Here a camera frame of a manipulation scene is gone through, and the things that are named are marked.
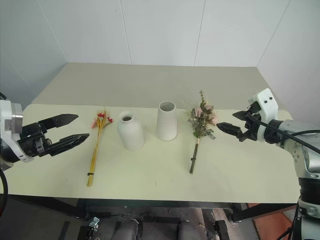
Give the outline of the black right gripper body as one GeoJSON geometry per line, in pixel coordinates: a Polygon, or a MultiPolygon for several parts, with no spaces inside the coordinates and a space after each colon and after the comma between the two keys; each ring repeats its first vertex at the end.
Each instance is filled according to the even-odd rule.
{"type": "Polygon", "coordinates": [[[251,115],[257,121],[260,121],[261,115],[258,113],[260,110],[261,107],[257,101],[250,105],[249,109],[247,110],[247,120],[242,120],[245,121],[244,127],[247,129],[247,131],[239,137],[240,142],[243,142],[246,139],[253,141],[258,140],[257,135],[260,125],[257,122],[253,121],[251,118],[249,118],[248,115],[251,115]]]}

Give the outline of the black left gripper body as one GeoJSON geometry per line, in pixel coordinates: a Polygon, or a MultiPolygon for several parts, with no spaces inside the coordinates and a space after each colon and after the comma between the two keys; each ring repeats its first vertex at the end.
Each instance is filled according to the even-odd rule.
{"type": "Polygon", "coordinates": [[[45,137],[45,133],[55,125],[52,121],[39,121],[22,126],[19,134],[18,145],[29,157],[43,157],[45,155],[54,156],[51,149],[51,140],[45,137]]]}

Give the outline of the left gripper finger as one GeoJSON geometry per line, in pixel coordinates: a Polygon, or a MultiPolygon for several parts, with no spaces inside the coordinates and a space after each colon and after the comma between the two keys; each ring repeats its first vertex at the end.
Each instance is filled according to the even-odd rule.
{"type": "Polygon", "coordinates": [[[43,128],[43,129],[52,129],[52,128],[59,128],[65,125],[68,125],[75,119],[77,119],[79,116],[77,114],[60,114],[56,116],[52,116],[46,119],[43,119],[38,122],[38,124],[43,128]]]}
{"type": "Polygon", "coordinates": [[[73,134],[65,138],[62,138],[49,147],[49,154],[51,156],[55,156],[63,152],[66,152],[83,143],[89,136],[89,133],[81,133],[73,134]]]}

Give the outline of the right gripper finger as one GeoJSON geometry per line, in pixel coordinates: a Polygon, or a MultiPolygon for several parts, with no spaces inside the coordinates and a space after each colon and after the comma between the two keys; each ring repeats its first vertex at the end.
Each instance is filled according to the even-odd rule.
{"type": "Polygon", "coordinates": [[[245,110],[241,110],[232,114],[233,117],[239,120],[247,120],[248,119],[248,112],[245,110]]]}
{"type": "Polygon", "coordinates": [[[221,130],[222,132],[235,136],[235,137],[240,137],[243,132],[241,130],[240,127],[235,126],[231,123],[227,123],[227,122],[220,122],[216,124],[216,127],[221,130]]]}

